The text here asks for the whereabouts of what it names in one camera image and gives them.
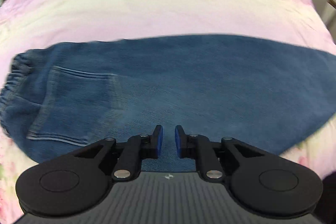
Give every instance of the jeans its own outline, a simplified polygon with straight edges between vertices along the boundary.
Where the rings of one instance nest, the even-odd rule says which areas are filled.
[[[144,170],[194,170],[178,159],[174,127],[211,141],[232,136],[279,154],[336,111],[336,57],[234,35],[64,42],[14,58],[1,126],[37,162],[105,137],[164,128]]]

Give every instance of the round joint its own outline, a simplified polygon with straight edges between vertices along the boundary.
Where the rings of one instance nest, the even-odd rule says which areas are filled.
[[[131,172],[128,170],[117,170],[114,172],[114,176],[118,179],[126,179],[131,175]]]
[[[218,170],[210,170],[206,173],[208,178],[219,179],[223,176],[223,173]]]
[[[79,176],[68,170],[55,170],[43,175],[40,185],[43,189],[61,193],[74,189],[79,184]]]

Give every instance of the bed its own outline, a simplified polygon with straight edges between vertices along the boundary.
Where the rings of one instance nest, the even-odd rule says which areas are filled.
[[[234,34],[336,55],[311,0],[8,0],[0,8],[0,84],[12,58],[58,42],[116,41],[183,34]],[[336,170],[336,115],[282,157],[321,178]],[[0,134],[0,222],[22,215],[18,176],[36,163]]]

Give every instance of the metal screw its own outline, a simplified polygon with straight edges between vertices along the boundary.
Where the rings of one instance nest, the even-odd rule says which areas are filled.
[[[208,178],[219,179],[223,176],[223,173],[218,170],[210,170],[206,173]]]
[[[150,137],[148,134],[140,134],[141,142],[142,143],[149,143]]]
[[[128,170],[117,170],[114,172],[114,176],[118,179],[126,179],[131,175],[131,172]]]

